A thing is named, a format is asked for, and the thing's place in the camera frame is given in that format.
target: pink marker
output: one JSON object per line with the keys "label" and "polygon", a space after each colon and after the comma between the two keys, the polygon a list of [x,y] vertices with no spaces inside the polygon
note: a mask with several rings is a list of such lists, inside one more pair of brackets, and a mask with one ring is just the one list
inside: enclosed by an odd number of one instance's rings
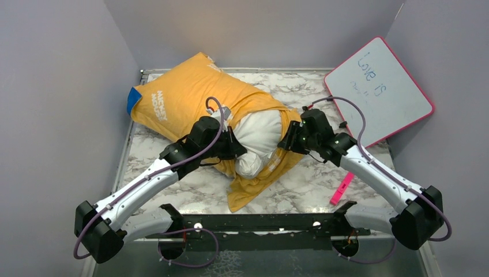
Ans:
{"label": "pink marker", "polygon": [[343,193],[347,190],[348,185],[351,183],[351,180],[353,180],[353,177],[355,175],[351,172],[349,172],[345,178],[343,179],[343,182],[341,182],[341,185],[338,187],[336,192],[334,193],[333,197],[331,197],[331,200],[329,202],[333,205],[337,205],[338,202],[340,202],[341,197],[343,196]]}

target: white marble tabletop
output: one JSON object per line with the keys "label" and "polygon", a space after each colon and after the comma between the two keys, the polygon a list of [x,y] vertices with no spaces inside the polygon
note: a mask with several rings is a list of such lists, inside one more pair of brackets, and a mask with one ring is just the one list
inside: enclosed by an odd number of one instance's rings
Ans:
{"label": "white marble tabletop", "polygon": [[[148,81],[161,74],[150,74]],[[269,92],[289,108],[300,108],[313,100],[325,97],[323,84],[325,72],[310,73],[230,73],[244,82]],[[328,116],[335,132],[342,119],[331,102],[314,106]],[[141,174],[170,143],[162,135],[135,123],[134,133],[125,173],[119,188]],[[385,142],[368,149],[377,159],[393,168]],[[332,212],[348,200],[373,207],[389,204],[363,181],[354,178],[337,206],[329,203],[347,172],[332,163],[318,163],[305,156],[294,168],[268,187],[236,214],[284,214],[305,212]],[[172,204],[182,214],[230,214],[227,189],[231,179],[212,167],[199,168],[181,181],[162,190],[141,207],[138,214],[166,203]]]}

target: logo on bag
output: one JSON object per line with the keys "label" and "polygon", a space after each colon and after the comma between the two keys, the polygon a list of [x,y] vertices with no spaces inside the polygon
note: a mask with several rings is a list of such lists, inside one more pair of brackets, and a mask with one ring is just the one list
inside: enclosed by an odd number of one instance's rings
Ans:
{"label": "logo on bag", "polygon": [[151,94],[151,99],[158,120],[159,121],[168,120],[167,112],[165,111],[165,104],[163,102],[163,91],[157,91],[156,93]]}

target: gray wall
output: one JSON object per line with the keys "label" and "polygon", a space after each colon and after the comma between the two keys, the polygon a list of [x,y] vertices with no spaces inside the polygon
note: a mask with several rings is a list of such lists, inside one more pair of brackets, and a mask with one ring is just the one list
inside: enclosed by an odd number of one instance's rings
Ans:
{"label": "gray wall", "polygon": [[102,0],[0,1],[0,276],[80,274],[74,211],[110,191],[138,75]]}
{"label": "gray wall", "polygon": [[437,109],[390,139],[396,169],[443,193],[444,276],[487,276],[489,1],[407,0],[387,41]]}
{"label": "gray wall", "polygon": [[385,36],[404,0],[105,0],[138,65],[199,51],[223,67],[335,67]]}

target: white pillow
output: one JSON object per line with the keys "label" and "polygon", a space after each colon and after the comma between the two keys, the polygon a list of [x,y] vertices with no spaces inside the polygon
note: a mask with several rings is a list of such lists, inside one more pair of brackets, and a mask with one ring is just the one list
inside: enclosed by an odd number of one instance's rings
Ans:
{"label": "white pillow", "polygon": [[268,164],[282,137],[282,120],[278,110],[257,111],[243,117],[234,135],[248,152],[236,159],[236,173],[255,178]]}

